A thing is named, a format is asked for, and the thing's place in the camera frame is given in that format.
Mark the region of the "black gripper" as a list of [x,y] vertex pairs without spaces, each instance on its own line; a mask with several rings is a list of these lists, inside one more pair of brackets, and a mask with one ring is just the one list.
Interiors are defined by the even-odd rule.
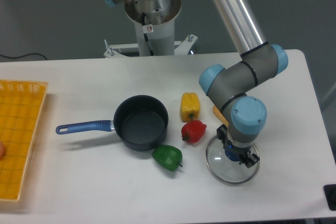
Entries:
[[252,144],[240,144],[229,134],[228,128],[221,125],[217,129],[217,138],[222,142],[225,155],[233,162],[244,164],[247,168],[253,167],[260,161],[260,157],[251,152]]

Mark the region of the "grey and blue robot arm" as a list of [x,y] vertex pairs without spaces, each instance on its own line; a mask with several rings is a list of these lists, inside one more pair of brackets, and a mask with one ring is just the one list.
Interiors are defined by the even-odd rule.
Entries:
[[[175,54],[174,19],[181,10],[181,0],[104,1],[109,6],[124,4],[135,25],[141,56]],[[265,125],[267,111],[247,92],[283,72],[288,56],[280,46],[268,43],[245,0],[214,2],[241,60],[229,68],[208,67],[198,82],[228,121],[228,126],[217,133],[226,156],[252,167],[259,156],[252,153],[251,147]]]

